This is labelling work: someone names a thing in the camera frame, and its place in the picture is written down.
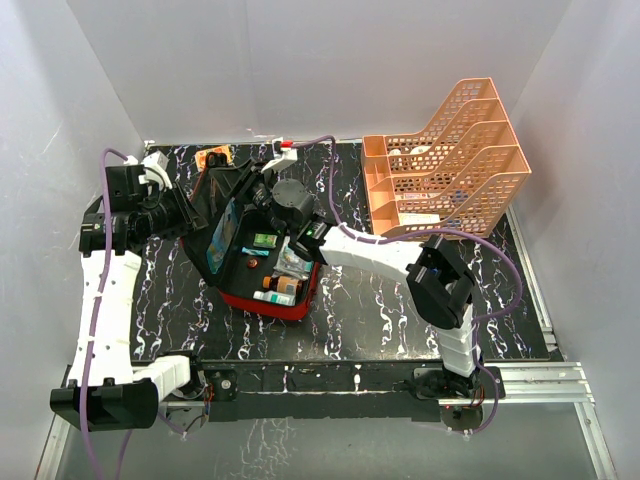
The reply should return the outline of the black handled scissors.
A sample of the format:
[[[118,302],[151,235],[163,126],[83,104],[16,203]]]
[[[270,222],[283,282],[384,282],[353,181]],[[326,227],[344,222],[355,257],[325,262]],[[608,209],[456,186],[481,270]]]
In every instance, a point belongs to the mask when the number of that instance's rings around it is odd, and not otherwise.
[[[209,152],[205,157],[207,168],[221,168],[227,166],[227,155],[222,152]]]

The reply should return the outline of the brown medicine bottle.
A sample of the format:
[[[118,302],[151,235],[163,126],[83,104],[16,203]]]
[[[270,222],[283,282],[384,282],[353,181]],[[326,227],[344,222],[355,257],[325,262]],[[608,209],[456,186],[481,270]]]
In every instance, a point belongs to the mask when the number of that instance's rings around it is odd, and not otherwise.
[[[286,275],[265,276],[262,286],[265,290],[296,296],[302,290],[303,281]]]

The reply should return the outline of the green wind oil box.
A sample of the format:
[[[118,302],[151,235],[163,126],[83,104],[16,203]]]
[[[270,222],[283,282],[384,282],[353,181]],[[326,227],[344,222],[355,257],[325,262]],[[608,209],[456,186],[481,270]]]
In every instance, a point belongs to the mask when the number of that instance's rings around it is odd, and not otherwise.
[[[278,236],[275,234],[256,233],[253,246],[259,249],[273,249],[276,247]]]

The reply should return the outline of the small teal packet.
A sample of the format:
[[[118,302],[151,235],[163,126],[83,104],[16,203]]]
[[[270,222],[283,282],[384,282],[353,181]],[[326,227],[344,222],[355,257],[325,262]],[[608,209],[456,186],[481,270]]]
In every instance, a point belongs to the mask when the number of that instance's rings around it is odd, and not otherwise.
[[[247,247],[243,247],[241,249],[241,253],[244,255],[252,256],[252,257],[268,257],[270,255],[269,250],[247,248]]]

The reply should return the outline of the white green pill bottle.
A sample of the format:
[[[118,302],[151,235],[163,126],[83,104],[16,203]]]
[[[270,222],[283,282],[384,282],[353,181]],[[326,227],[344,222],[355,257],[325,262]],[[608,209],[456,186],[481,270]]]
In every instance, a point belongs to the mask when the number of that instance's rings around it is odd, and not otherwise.
[[[291,294],[280,293],[276,291],[255,291],[253,294],[255,300],[291,307],[296,304],[296,297]]]

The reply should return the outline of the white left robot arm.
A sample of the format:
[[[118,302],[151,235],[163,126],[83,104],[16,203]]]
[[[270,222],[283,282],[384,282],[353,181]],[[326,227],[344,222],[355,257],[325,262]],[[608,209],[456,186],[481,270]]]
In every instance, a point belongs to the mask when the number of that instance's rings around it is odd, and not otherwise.
[[[134,290],[146,245],[207,224],[170,179],[167,163],[155,152],[143,160],[129,156],[120,165],[103,164],[103,192],[83,214],[79,334],[65,383],[49,400],[51,410],[78,429],[147,429],[171,393],[194,399],[205,390],[207,376],[188,353],[166,354],[143,367],[131,360]]]

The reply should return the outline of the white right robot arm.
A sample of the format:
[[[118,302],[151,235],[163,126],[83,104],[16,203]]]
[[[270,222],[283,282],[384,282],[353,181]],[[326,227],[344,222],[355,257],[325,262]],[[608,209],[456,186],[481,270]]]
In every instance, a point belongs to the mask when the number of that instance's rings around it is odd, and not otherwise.
[[[276,139],[268,161],[230,165],[220,152],[205,160],[202,178],[216,213],[250,207],[282,234],[301,260],[370,271],[405,284],[419,316],[435,328],[447,388],[466,397],[482,382],[474,339],[471,296],[475,279],[443,236],[403,241],[358,232],[314,210],[301,182],[279,174],[297,162],[303,144]]]

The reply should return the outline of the teal round tape packet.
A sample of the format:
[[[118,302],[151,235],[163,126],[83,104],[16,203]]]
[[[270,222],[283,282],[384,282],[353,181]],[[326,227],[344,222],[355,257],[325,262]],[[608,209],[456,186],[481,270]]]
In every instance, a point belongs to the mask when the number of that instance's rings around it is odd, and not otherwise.
[[[314,263],[299,257],[289,247],[289,239],[289,236],[285,236],[283,239],[283,244],[278,253],[274,267],[274,272],[277,275],[289,276],[298,280],[306,281],[309,279]]]

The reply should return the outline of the red black medicine case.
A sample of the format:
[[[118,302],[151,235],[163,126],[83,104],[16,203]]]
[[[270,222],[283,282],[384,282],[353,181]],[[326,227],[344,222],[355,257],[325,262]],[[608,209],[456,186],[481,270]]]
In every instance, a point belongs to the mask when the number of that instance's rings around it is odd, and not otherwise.
[[[207,165],[190,202],[204,223],[182,237],[182,247],[226,305],[286,321],[308,313],[321,260],[294,249],[317,218],[300,182],[253,161]]]

